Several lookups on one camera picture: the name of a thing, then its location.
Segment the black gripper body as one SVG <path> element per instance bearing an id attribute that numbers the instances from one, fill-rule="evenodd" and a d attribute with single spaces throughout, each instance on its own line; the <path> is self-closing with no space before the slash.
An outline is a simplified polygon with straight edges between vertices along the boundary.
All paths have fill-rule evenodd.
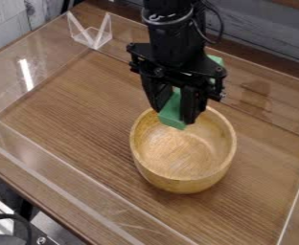
<path id="1" fill-rule="evenodd" d="M 181 81 L 191 77 L 189 85 L 201 89 L 211 100 L 223 98 L 225 68 L 213 63 L 204 53 L 212 40 L 204 35 L 204 14 L 196 9 L 157 14 L 141 10 L 149 41 L 130 43 L 126 51 L 132 56 L 130 70 L 138 75 Z M 204 85 L 213 78 L 215 85 Z"/>

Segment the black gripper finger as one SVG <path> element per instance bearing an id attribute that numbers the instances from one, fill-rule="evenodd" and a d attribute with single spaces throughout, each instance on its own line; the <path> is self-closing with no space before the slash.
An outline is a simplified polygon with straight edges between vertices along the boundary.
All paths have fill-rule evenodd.
<path id="1" fill-rule="evenodd" d="M 191 86 L 181 88 L 180 120 L 184 124 L 195 123 L 199 114 L 205 110 L 207 95 L 201 89 Z"/>
<path id="2" fill-rule="evenodd" d="M 141 87 L 149 101 L 150 107 L 156 112 L 164 108 L 172 95 L 172 85 L 165 78 L 153 78 L 141 75 Z"/>

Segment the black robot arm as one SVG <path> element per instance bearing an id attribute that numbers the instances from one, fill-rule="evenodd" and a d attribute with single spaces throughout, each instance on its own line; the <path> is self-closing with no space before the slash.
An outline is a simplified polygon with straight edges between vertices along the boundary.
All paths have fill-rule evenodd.
<path id="1" fill-rule="evenodd" d="M 142 0 L 140 13 L 149 41 L 129 43 L 130 71 L 163 124 L 183 129 L 205 111 L 207 101 L 224 96 L 227 71 L 205 54 L 205 13 L 219 10 L 208 0 Z"/>

